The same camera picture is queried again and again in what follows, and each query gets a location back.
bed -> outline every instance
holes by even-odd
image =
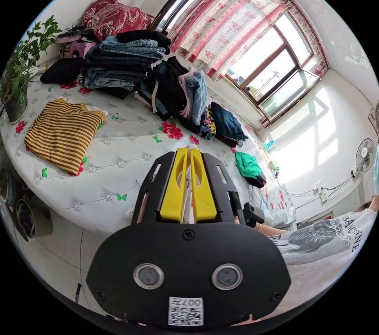
[[[75,177],[32,154],[24,143],[25,134],[46,102],[60,96],[109,113],[86,152],[82,172]],[[211,90],[208,101],[216,101],[233,111]],[[290,197],[280,189],[268,169],[259,151],[258,138],[252,128],[233,113],[248,136],[243,147],[237,150],[256,157],[267,178],[263,191],[251,190],[240,175],[235,166],[234,149],[217,139],[202,139],[176,120],[163,123],[133,96],[120,100],[79,85],[62,88],[44,85],[37,79],[29,83],[25,117],[18,125],[10,126],[4,112],[0,132],[12,164],[29,188],[63,217],[95,233],[109,235],[129,225],[139,188],[154,160],[188,145],[195,145],[220,159],[237,187],[242,204],[255,201],[264,210],[268,225],[293,221]]]

striped shirt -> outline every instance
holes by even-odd
[[[77,175],[83,157],[99,125],[102,111],[90,111],[84,103],[63,98],[48,102],[25,136],[25,144],[40,158]]]

qr code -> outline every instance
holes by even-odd
[[[170,297],[169,325],[202,326],[203,300],[201,298]]]

red floral pillow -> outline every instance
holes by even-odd
[[[130,7],[118,0],[97,0],[84,15],[83,25],[92,28],[94,35],[104,41],[119,32],[145,30],[154,18],[138,7]]]

floral curtain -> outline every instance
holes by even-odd
[[[289,12],[308,39],[322,76],[328,63],[308,20],[292,0],[195,0],[168,34],[181,54],[212,79],[222,75]]]

